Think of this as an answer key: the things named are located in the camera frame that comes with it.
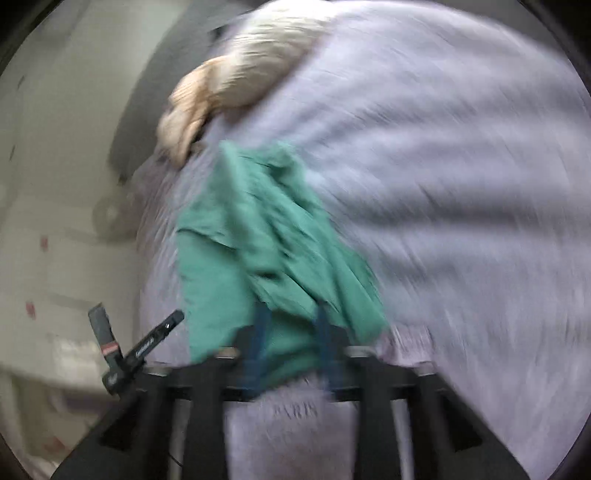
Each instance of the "beige floor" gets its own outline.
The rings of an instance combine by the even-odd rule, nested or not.
[[[98,240],[92,207],[118,188],[106,165],[118,119],[189,3],[65,0],[0,77],[0,407],[2,432],[23,455],[58,459],[92,418],[56,407],[65,386],[100,390],[103,364],[56,354],[95,348],[87,308],[104,302],[131,346],[135,248]],[[44,455],[54,436],[65,450]]]

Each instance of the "black cable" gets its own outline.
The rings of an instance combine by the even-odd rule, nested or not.
[[[168,453],[168,456],[169,456],[170,458],[172,458],[173,462],[174,462],[174,463],[176,463],[176,464],[177,464],[177,465],[178,465],[180,468],[182,468],[182,467],[183,467],[183,464],[182,464],[181,462],[179,462],[179,461],[178,461],[178,460],[177,460],[177,459],[176,459],[176,458],[173,456],[173,454],[172,454],[172,453],[170,453],[170,452],[169,452],[169,453]]]

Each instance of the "beige cloth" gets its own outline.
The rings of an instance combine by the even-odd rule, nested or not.
[[[208,60],[185,75],[170,97],[170,108],[158,123],[158,145],[176,168],[183,168],[191,144],[215,107],[215,96],[209,84],[217,65],[224,57]]]

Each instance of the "green cloth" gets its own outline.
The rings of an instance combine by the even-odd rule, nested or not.
[[[178,270],[193,361],[229,345],[252,323],[256,298],[272,310],[265,386],[319,367],[314,318],[366,345],[386,326],[367,263],[337,239],[299,160],[283,144],[229,142],[207,186],[178,219]]]

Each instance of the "mattress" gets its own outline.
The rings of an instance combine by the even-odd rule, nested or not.
[[[564,57],[491,21],[429,4],[336,5],[316,51],[253,108],[218,115],[182,171],[153,156],[134,174],[137,333],[183,306],[176,219],[219,141],[286,141],[373,268],[393,327],[429,329],[437,369],[544,480],[591,411],[589,94]],[[186,328],[151,362],[190,362]],[[313,376],[231,405],[230,474],[350,478],[354,418]]]

